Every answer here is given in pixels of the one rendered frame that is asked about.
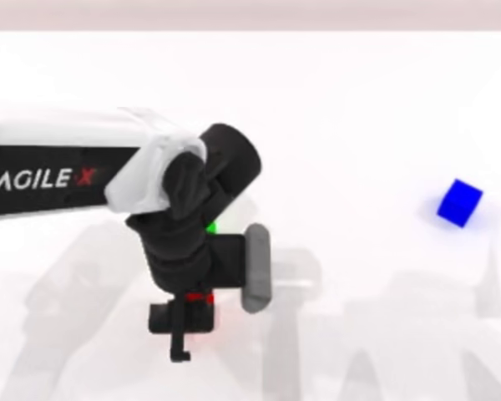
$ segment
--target red letter x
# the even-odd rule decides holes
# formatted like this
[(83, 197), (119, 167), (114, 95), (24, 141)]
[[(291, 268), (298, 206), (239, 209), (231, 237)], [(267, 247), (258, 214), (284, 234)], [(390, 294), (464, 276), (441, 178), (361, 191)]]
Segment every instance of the red letter x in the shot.
[(76, 180), (77, 186), (91, 185), (91, 180), (93, 179), (95, 169), (84, 169), (82, 168), (82, 177)]

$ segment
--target green object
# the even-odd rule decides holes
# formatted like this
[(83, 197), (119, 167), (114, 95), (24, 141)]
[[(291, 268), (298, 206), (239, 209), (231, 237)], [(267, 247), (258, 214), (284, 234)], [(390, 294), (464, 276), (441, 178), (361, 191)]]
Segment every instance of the green object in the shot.
[(217, 233), (217, 225), (215, 224), (215, 222), (211, 223), (209, 226), (206, 227), (206, 232), (209, 232), (210, 234)]

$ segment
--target robotic arm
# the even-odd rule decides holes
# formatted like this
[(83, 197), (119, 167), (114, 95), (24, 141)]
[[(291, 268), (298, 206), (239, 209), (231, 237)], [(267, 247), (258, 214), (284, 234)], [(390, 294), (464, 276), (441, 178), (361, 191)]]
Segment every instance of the robotic arm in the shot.
[(148, 110), (0, 110), (0, 216), (107, 206), (130, 216), (155, 284), (175, 298), (152, 305), (149, 330), (172, 336), (171, 360), (190, 360), (188, 332), (214, 328), (217, 288), (242, 306), (270, 302), (269, 233), (211, 235), (206, 227), (260, 174), (239, 131), (214, 124), (199, 138)]

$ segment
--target white surface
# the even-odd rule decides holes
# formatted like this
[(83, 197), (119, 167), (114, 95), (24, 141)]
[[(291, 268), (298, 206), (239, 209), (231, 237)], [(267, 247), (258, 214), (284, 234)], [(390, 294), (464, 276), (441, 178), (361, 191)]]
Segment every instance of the white surface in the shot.
[(233, 124), (264, 172), (220, 226), (275, 262), (268, 310), (219, 294), (173, 365), (121, 216), (0, 221), (0, 401), (501, 400), (501, 34), (0, 35), (0, 99)]

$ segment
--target blue cube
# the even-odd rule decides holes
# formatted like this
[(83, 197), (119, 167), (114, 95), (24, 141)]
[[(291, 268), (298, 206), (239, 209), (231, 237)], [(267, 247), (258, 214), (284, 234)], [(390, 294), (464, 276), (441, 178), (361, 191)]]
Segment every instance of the blue cube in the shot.
[(455, 180), (438, 208), (438, 216), (464, 228), (483, 196), (483, 192), (471, 185)]

